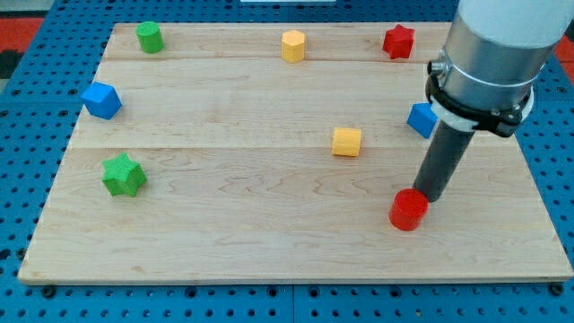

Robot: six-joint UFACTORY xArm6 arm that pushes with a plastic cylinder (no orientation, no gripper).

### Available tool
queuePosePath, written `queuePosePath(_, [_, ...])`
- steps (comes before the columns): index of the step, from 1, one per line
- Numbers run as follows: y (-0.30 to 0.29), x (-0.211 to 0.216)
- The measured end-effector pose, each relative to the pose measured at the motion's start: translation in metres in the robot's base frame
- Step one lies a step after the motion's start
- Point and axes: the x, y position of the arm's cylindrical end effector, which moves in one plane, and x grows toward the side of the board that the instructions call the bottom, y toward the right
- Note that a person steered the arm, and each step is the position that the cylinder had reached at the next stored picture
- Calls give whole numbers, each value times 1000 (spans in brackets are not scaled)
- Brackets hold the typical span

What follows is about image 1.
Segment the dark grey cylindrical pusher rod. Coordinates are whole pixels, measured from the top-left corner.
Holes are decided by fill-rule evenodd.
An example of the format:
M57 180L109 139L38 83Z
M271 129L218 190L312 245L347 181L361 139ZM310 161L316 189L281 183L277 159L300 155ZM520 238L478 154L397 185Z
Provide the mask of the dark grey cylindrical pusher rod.
M473 137L474 132L459 131L440 121L413 188L429 202L438 201Z

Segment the black clamp ring mount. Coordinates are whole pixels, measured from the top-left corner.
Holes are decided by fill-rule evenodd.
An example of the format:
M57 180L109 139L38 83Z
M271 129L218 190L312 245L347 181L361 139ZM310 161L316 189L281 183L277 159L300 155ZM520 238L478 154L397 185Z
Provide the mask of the black clamp ring mount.
M534 106L534 90L528 85L515 95L509 84L498 86L469 77L443 60L427 64L425 94L431 111L459 132L488 131L509 137Z

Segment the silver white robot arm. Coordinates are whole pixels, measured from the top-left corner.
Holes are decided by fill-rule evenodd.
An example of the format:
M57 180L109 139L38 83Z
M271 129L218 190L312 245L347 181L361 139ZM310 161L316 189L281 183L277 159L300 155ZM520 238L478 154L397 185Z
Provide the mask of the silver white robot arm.
M514 135L535 102L534 82L573 20L573 0L459 2L425 94L438 127L413 188L437 201L474 133Z

